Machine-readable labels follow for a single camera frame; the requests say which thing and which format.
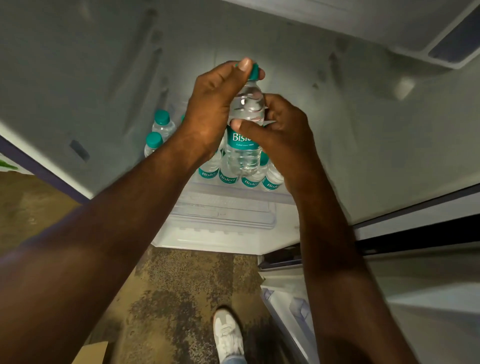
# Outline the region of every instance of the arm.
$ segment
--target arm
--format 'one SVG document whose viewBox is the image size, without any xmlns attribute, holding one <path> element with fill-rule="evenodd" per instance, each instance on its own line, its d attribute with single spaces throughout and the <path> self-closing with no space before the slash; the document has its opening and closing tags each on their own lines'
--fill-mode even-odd
<svg viewBox="0 0 480 364">
<path fill-rule="evenodd" d="M 376 282 L 355 249 L 355 235 L 318 158 L 306 115 L 265 95 L 265 128 L 234 120 L 283 174 L 300 218 L 300 247 L 320 362 L 417 363 Z"/>
<path fill-rule="evenodd" d="M 190 176 L 218 148 L 252 61 L 234 65 L 197 78 L 182 126 L 161 148 L 0 259 L 1 362 L 73 361 Z"/>
</svg>

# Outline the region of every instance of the jeans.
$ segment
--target jeans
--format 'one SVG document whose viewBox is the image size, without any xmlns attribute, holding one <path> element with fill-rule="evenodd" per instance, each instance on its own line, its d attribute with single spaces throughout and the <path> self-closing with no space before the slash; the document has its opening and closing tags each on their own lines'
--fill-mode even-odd
<svg viewBox="0 0 480 364">
<path fill-rule="evenodd" d="M 222 364 L 247 364 L 247 361 L 242 355 L 232 355 L 226 357 Z"/>
</svg>

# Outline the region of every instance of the foot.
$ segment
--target foot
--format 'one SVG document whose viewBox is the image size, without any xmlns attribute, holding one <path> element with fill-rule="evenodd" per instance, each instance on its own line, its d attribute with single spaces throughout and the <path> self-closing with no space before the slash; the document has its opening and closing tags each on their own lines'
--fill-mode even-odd
<svg viewBox="0 0 480 364">
<path fill-rule="evenodd" d="M 229 356 L 243 356 L 243 337 L 240 327 L 225 308 L 218 309 L 213 316 L 213 333 L 220 364 Z"/>
</svg>

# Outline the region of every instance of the refrigerator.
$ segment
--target refrigerator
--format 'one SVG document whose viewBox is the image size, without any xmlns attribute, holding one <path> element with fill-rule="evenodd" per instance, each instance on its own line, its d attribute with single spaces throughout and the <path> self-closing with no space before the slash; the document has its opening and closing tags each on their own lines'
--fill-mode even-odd
<svg viewBox="0 0 480 364">
<path fill-rule="evenodd" d="M 307 114 L 359 239 L 474 215 L 479 3 L 5 0 L 0 153 L 85 203 L 142 160 L 157 108 L 179 123 L 198 75 L 248 56 Z M 195 174 L 152 244 L 262 255 L 299 238 L 284 186 Z"/>
</svg>

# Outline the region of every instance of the concrete floor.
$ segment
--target concrete floor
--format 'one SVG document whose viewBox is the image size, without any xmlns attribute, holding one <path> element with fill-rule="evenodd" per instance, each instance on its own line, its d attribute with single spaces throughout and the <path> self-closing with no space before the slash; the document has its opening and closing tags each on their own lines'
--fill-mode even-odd
<svg viewBox="0 0 480 364">
<path fill-rule="evenodd" d="M 0 173 L 0 254 L 78 204 L 35 176 Z M 93 330 L 112 364 L 217 363 L 212 314 L 238 315 L 249 363 L 279 363 L 276 327 L 260 298 L 257 257 L 150 246 Z"/>
</svg>

